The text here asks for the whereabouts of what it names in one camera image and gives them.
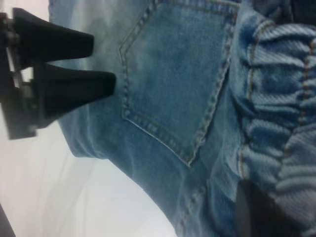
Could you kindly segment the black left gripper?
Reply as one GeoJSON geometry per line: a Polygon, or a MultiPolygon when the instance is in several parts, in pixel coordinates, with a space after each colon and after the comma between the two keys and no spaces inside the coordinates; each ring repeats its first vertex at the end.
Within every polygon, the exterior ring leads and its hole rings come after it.
{"type": "Polygon", "coordinates": [[[22,8],[13,20],[0,14],[0,108],[10,140],[36,136],[30,102],[33,92],[21,70],[34,64],[34,96],[38,128],[45,128],[85,104],[114,94],[110,72],[72,70],[46,62],[92,55],[94,36],[44,21],[22,8]]]}

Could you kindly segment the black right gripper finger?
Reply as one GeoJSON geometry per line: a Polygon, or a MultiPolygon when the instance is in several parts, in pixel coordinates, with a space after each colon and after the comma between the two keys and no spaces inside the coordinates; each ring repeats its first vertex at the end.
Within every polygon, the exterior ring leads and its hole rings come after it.
{"type": "Polygon", "coordinates": [[[236,229],[239,237],[314,237],[316,182],[285,180],[263,187],[240,181],[236,229]]]}

